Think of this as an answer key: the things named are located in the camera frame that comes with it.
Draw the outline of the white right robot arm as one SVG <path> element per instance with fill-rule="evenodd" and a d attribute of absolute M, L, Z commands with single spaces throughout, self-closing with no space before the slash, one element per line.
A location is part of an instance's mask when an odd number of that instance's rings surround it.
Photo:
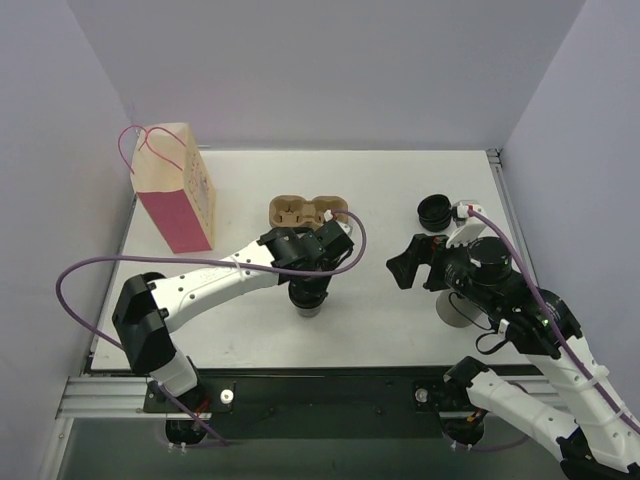
<path fill-rule="evenodd" d="M 544 376 L 566 409 L 525 393 L 472 356 L 445 373 L 446 401 L 500 417 L 550 452 L 569 479 L 638 478 L 639 434 L 567 305 L 550 291 L 531 292 L 501 239 L 481 237 L 459 247 L 447 247 L 447 240 L 417 234 L 387 260 L 397 285 L 411 288 L 419 266 L 429 266 L 424 289 L 458 294 L 484 313 L 492 332 Z"/>

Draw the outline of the stack of black cup lids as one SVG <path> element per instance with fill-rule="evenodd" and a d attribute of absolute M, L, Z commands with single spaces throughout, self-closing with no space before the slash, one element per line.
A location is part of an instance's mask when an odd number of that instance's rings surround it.
<path fill-rule="evenodd" d="M 452 220 L 452 204 L 444 194 L 425 197 L 417 206 L 420 225 L 430 232 L 446 230 Z"/>

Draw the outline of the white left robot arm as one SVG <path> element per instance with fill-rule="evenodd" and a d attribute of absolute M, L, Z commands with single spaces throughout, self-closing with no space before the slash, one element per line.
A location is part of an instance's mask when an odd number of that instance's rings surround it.
<path fill-rule="evenodd" d="M 196 316 L 246 293 L 287 285 L 301 316 L 316 315 L 328 295 L 331 272 L 354 248 L 349 227 L 336 219 L 316 230 L 274 228 L 222 265 L 167 278 L 150 272 L 123 285 L 112 323 L 131 370 L 148 375 L 179 410 L 201 403 L 196 368 L 171 335 Z"/>

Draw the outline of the dark cup with EAT print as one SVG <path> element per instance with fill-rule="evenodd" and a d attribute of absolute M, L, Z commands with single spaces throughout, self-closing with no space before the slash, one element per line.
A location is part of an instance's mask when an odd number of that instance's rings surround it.
<path fill-rule="evenodd" d="M 289 299 L 297 313 L 305 318 L 316 316 L 328 295 L 329 277 L 295 279 L 289 282 Z"/>

